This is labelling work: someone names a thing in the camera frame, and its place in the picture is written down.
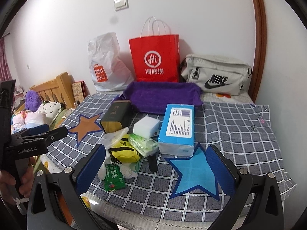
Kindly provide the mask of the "person's left hand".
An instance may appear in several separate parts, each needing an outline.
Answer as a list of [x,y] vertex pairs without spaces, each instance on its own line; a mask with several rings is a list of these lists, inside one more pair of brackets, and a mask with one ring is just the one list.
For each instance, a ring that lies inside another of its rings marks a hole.
[[[32,165],[28,166],[21,180],[22,180],[22,185],[19,187],[19,192],[25,198],[28,198],[30,196],[34,181],[34,173]],[[16,202],[13,200],[12,194],[9,191],[8,186],[15,186],[15,184],[16,184],[15,178],[7,171],[1,170],[1,197],[3,198],[4,201],[8,202],[11,205],[15,205]]]

